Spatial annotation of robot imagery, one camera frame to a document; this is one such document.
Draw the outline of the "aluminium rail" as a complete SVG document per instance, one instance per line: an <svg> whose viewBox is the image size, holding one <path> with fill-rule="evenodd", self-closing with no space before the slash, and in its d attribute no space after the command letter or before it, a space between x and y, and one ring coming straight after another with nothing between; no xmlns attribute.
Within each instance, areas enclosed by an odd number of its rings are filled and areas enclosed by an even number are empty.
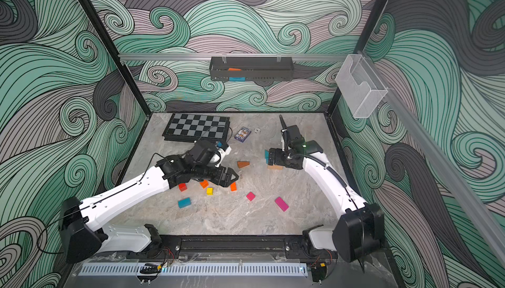
<svg viewBox="0 0 505 288"><path fill-rule="evenodd" d="M467 184L462 174L448 159L447 155L438 146L419 120L412 115L411 111L407 109L406 106L404 106L404 102L401 101L398 92L388 84L373 61L362 51L359 51L358 54L362 56L368 64L375 79L386 89L387 94L384 99L397 113L398 119L406 127L406 130L410 133L412 138L422 147L435 173L441 178L447 189L459 202L462 210L466 213L486 244L488 244L494 256L503 266L504 230L502 226Z"/></svg>
<svg viewBox="0 0 505 288"><path fill-rule="evenodd" d="M338 62L344 61L347 54L247 54L247 53L120 53L119 59L127 61L210 61L212 57L227 60L231 57L246 58L291 58L294 62Z"/></svg>

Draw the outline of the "magenta long block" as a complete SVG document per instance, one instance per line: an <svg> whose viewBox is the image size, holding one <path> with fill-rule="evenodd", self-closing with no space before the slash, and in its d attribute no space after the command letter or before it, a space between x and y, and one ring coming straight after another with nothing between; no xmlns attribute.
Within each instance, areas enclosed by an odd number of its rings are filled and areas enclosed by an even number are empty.
<svg viewBox="0 0 505 288"><path fill-rule="evenodd" d="M276 198L274 202L283 212L289 209L289 205L281 197Z"/></svg>

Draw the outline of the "red rectangular block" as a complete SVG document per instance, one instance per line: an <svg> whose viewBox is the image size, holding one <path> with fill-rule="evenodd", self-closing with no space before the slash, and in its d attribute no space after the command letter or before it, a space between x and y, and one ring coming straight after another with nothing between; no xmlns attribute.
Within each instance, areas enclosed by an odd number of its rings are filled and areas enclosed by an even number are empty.
<svg viewBox="0 0 505 288"><path fill-rule="evenodd" d="M181 183L178 187L181 192L186 191L188 189L185 183Z"/></svg>

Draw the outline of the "black grey chessboard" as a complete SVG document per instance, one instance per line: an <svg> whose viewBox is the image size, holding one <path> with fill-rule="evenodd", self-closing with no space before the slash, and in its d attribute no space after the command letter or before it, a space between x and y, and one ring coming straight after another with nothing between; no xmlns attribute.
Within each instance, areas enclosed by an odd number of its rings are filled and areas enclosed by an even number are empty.
<svg viewBox="0 0 505 288"><path fill-rule="evenodd" d="M164 129L166 141L191 143L200 139L225 142L230 132L230 118L202 114L172 114Z"/></svg>

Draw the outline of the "aluminium back rail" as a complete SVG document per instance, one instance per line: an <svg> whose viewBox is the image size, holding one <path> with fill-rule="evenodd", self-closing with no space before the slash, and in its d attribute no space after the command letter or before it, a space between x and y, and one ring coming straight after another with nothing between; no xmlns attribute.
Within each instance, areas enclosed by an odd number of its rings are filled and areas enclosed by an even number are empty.
<svg viewBox="0 0 505 288"><path fill-rule="evenodd" d="M247 53L120 53L119 59L127 61L210 61L212 57L227 60L231 57L246 58L291 58L294 62L338 62L344 61L347 54L247 54Z"/></svg>

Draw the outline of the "orange triangle block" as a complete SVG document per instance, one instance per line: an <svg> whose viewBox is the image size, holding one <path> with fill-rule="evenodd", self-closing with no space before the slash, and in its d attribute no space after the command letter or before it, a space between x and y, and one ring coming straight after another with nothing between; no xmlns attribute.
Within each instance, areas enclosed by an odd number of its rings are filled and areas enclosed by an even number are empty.
<svg viewBox="0 0 505 288"><path fill-rule="evenodd" d="M249 161L237 161L238 168L245 168L250 165Z"/></svg>

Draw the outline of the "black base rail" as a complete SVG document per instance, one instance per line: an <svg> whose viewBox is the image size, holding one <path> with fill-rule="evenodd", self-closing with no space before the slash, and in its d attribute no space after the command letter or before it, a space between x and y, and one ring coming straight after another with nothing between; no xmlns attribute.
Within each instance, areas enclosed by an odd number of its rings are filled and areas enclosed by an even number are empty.
<svg viewBox="0 0 505 288"><path fill-rule="evenodd" d="M334 249L317 249L308 235L161 235L144 249L105 248L100 255L119 252L127 259L161 259L180 261L206 257L228 256L251 258L267 255L274 259L300 260L343 259L352 262L384 247L385 241L365 236L349 241L339 239Z"/></svg>

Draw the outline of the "clear plastic wall box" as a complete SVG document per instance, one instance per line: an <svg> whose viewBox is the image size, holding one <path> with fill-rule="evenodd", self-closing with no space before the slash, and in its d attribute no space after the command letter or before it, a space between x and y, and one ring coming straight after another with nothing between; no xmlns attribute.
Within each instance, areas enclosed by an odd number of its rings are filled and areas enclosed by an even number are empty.
<svg viewBox="0 0 505 288"><path fill-rule="evenodd" d="M374 63L363 54L349 54L335 81L355 119L369 118L388 93Z"/></svg>

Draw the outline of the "teal small block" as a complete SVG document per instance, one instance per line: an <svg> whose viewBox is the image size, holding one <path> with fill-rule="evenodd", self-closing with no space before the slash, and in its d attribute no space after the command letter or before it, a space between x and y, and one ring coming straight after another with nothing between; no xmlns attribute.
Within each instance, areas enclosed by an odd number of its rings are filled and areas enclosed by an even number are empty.
<svg viewBox="0 0 505 288"><path fill-rule="evenodd" d="M191 199L188 198L183 198L182 200L178 201L178 208L186 208L191 205Z"/></svg>

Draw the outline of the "pink cube block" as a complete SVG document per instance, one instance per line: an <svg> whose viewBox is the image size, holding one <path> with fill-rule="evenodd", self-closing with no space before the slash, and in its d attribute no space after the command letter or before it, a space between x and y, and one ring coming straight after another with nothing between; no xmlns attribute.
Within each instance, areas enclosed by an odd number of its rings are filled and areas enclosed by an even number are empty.
<svg viewBox="0 0 505 288"><path fill-rule="evenodd" d="M255 194L252 193L252 192L250 192L250 193L247 194L247 199L249 201L253 201L255 199L255 197L256 197Z"/></svg>

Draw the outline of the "orange cube block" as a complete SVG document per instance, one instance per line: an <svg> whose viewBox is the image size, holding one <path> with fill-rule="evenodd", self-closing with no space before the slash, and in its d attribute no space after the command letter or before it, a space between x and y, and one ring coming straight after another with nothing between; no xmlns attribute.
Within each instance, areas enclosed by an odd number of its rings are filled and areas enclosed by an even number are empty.
<svg viewBox="0 0 505 288"><path fill-rule="evenodd" d="M201 187L202 187L203 189L205 189L205 188L207 188L207 187L209 186L209 183L208 183L208 181L207 181L207 180L204 180L204 181L202 181L202 182L200 183L200 185L201 185Z"/></svg>

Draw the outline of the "blue playing card box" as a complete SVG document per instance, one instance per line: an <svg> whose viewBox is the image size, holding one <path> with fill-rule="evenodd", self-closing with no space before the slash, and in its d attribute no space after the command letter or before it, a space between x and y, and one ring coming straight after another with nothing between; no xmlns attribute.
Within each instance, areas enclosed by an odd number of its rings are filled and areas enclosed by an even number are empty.
<svg viewBox="0 0 505 288"><path fill-rule="evenodd" d="M244 143L245 140L248 138L248 136L251 135L251 130L249 128L246 128L246 127L242 127L240 130L238 130L238 132L234 135L234 139L241 142L241 143Z"/></svg>

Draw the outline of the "natural wood long block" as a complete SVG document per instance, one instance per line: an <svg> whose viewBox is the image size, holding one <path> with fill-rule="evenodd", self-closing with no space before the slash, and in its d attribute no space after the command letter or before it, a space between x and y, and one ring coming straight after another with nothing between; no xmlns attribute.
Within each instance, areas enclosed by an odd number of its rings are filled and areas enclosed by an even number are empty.
<svg viewBox="0 0 505 288"><path fill-rule="evenodd" d="M267 168L270 170L283 170L284 167L278 165L267 165Z"/></svg>

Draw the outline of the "black wall tray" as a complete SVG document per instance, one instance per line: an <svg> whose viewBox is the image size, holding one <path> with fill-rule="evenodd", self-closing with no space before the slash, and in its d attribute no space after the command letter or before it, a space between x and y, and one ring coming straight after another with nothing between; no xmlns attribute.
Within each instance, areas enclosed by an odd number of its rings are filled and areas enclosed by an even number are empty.
<svg viewBox="0 0 505 288"><path fill-rule="evenodd" d="M209 71L213 81L290 81L294 76L291 57L215 56L211 58Z"/></svg>

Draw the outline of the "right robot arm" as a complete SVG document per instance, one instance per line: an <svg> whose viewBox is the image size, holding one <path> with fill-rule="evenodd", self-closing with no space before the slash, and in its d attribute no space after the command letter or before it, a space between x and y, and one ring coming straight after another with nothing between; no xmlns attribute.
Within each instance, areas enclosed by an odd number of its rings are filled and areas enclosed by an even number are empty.
<svg viewBox="0 0 505 288"><path fill-rule="evenodd" d="M367 202L331 165L316 141L306 141L298 126L288 126L280 116L281 148L268 151L269 166L305 171L322 190L337 217L335 226L308 230L309 245L336 252L346 262L359 260L380 250L385 241L384 212Z"/></svg>

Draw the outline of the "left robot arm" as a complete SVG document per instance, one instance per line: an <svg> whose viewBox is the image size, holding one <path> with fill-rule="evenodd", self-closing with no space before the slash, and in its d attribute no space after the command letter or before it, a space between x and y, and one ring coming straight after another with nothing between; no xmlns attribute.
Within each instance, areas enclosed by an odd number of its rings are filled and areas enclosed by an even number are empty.
<svg viewBox="0 0 505 288"><path fill-rule="evenodd" d="M229 187L239 179L233 168L200 164L179 155L160 159L134 179L99 195L71 197L60 206L59 235L67 263L76 264L99 252L141 252L160 239L152 226L115 233L108 223L134 205L191 180Z"/></svg>

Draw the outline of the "aluminium right rail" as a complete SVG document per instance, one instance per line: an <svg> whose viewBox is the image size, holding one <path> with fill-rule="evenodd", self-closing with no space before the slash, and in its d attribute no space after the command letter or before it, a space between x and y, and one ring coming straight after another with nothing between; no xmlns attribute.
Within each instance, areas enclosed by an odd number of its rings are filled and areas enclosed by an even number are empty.
<svg viewBox="0 0 505 288"><path fill-rule="evenodd" d="M362 51L359 51L358 54L362 56L368 64L375 79L386 89L387 94L384 99L397 113L398 119L406 127L406 130L410 133L412 138L422 147L435 173L441 178L447 189L459 202L462 210L466 213L486 244L488 244L494 256L503 266L504 230L502 226L467 184L462 174L448 159L447 155L438 146L419 120L412 115L411 111L407 109L406 106L404 106L404 102L401 101L398 92L388 84L373 61Z"/></svg>

